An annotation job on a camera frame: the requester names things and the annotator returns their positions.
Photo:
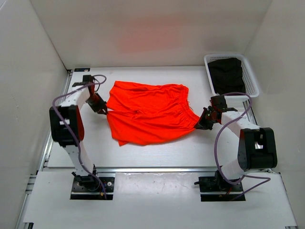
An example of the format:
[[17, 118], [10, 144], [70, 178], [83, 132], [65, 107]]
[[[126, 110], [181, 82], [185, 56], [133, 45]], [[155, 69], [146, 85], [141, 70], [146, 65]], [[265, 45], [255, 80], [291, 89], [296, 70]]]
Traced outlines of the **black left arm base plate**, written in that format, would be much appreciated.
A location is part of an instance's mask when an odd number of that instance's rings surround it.
[[102, 186], [90, 175], [84, 177], [73, 175], [71, 200], [113, 200], [115, 177], [99, 177]]

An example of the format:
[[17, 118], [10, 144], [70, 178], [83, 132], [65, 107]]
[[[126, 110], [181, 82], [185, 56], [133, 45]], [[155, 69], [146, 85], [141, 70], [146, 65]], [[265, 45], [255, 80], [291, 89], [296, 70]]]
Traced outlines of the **orange shorts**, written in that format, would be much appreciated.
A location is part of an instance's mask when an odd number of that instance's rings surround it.
[[110, 90], [107, 121], [120, 146], [163, 144], [195, 130], [199, 121], [189, 107], [188, 87], [115, 81]]

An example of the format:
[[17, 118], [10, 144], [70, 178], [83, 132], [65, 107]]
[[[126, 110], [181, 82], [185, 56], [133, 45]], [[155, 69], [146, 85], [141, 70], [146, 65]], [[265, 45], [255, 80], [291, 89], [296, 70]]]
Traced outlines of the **black corner label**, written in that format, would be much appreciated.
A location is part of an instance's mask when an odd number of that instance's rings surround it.
[[90, 68], [75, 68], [74, 72], [89, 72]]

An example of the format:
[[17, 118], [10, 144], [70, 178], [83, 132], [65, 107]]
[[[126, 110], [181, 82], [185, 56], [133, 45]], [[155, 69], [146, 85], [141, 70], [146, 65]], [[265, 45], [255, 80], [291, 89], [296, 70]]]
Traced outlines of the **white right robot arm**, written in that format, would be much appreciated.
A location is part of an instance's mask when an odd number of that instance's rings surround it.
[[[210, 105], [203, 109], [195, 129], [212, 130], [214, 124], [222, 125], [214, 142], [214, 158], [217, 173], [214, 186], [221, 191], [232, 184], [238, 184], [250, 172], [261, 169], [271, 169], [277, 166], [277, 151], [275, 134], [269, 127], [260, 127], [247, 120], [235, 108], [228, 107], [226, 96], [217, 95], [210, 99]], [[239, 137], [237, 159], [221, 166], [218, 160], [217, 146], [220, 134], [226, 128]]]

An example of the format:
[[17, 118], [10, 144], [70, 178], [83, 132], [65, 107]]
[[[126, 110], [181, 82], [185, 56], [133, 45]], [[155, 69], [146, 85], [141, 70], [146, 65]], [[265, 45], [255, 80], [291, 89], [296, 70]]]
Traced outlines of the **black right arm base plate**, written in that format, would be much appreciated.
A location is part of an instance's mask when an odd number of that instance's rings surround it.
[[200, 189], [201, 202], [246, 201], [241, 183], [232, 185], [216, 177], [198, 177], [194, 185]]

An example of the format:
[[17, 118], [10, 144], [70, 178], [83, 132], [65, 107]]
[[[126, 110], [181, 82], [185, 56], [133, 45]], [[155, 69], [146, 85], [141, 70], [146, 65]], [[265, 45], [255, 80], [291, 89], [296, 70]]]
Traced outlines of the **white plastic basket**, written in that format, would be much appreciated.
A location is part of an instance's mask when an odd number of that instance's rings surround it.
[[242, 54], [215, 53], [204, 57], [204, 65], [213, 95], [238, 93], [233, 99], [256, 98], [259, 89], [249, 61]]

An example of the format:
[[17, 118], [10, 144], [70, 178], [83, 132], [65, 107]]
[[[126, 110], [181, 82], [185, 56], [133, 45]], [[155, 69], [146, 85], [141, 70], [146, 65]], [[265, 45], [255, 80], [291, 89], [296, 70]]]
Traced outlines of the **black folded shorts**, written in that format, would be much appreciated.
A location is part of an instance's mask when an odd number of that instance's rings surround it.
[[242, 62], [239, 59], [228, 58], [210, 62], [208, 70], [217, 94], [246, 93]]

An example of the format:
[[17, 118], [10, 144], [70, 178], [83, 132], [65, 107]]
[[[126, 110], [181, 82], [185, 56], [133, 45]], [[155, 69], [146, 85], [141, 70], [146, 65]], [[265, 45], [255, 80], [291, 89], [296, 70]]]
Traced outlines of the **aluminium table edge rail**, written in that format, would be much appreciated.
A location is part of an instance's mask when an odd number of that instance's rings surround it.
[[[107, 77], [100, 86], [99, 94], [109, 99], [115, 81], [136, 82], [151, 85], [182, 84], [189, 88], [188, 101], [191, 109], [201, 115], [210, 103], [212, 91], [206, 69], [203, 66], [182, 67], [111, 67], [91, 68], [91, 75]], [[177, 172], [214, 171], [214, 142], [221, 129], [219, 124], [212, 130], [195, 130], [176, 141], [149, 146], [126, 144], [119, 146], [112, 138], [105, 115], [94, 113], [88, 105], [81, 109], [84, 124], [84, 147], [91, 161], [100, 172]], [[217, 146], [218, 160], [225, 165], [237, 158], [239, 138], [225, 129]]]

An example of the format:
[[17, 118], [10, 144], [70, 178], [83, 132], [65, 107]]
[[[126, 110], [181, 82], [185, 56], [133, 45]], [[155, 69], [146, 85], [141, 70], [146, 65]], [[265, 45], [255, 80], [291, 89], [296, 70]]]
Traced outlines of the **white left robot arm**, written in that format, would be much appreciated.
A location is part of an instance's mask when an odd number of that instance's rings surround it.
[[81, 108], [88, 104], [94, 113], [108, 114], [107, 102], [98, 94], [100, 85], [106, 80], [102, 74], [84, 75], [81, 82], [72, 85], [71, 92], [54, 98], [49, 109], [51, 136], [69, 155], [75, 167], [72, 173], [75, 180], [89, 191], [103, 193], [104, 184], [83, 144], [85, 131]]

